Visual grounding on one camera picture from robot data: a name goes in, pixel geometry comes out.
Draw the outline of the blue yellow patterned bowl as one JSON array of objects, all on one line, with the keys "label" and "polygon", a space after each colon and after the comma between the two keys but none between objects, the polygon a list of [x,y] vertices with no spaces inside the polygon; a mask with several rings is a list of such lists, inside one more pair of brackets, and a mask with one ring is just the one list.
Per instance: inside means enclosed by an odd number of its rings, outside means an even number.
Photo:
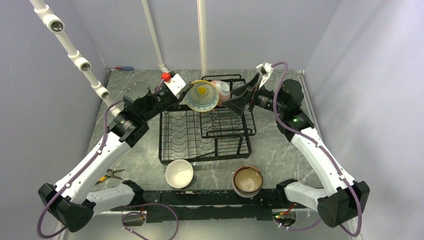
[{"label": "blue yellow patterned bowl", "polygon": [[191,110],[203,113],[213,110],[218,105],[220,94],[212,83],[196,80],[191,82],[190,86],[184,100]]}]

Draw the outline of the red patterned bowl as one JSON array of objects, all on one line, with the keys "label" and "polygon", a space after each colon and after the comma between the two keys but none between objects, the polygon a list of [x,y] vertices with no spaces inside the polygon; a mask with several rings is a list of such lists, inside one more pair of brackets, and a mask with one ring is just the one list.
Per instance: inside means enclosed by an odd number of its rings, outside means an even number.
[{"label": "red patterned bowl", "polygon": [[215,86],[219,93],[217,105],[221,107],[223,102],[226,102],[231,98],[230,86],[222,80],[212,80],[210,83]]}]

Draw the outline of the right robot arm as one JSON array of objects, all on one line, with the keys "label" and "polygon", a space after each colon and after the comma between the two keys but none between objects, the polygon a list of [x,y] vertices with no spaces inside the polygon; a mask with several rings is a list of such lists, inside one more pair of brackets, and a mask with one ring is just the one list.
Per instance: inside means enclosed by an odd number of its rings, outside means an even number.
[{"label": "right robot arm", "polygon": [[276,203],[287,208],[301,204],[318,213],[327,226],[342,227],[357,219],[356,237],[362,227],[363,213],[370,188],[365,181],[356,181],[330,153],[310,118],[301,109],[304,93],[301,84],[293,79],[280,80],[275,91],[260,86],[260,75],[230,92],[223,106],[241,116],[245,108],[258,106],[275,114],[279,131],[306,158],[317,174],[323,188],[313,188],[296,179],[276,185]]}]

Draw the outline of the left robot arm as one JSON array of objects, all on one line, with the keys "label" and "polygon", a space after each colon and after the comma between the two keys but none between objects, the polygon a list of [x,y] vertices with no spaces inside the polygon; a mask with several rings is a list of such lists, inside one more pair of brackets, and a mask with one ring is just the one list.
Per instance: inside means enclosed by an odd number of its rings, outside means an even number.
[{"label": "left robot arm", "polygon": [[104,211],[121,206],[139,209],[144,203],[144,190],[132,180],[106,190],[93,191],[92,188],[107,169],[146,134],[149,120],[177,106],[192,88],[192,83],[177,80],[164,83],[156,91],[143,83],[134,84],[121,100],[123,109],[111,122],[104,122],[103,135],[95,148],[62,179],[39,188],[44,208],[36,225],[38,236],[46,238],[41,227],[47,213],[56,218],[64,230],[77,232]]}]

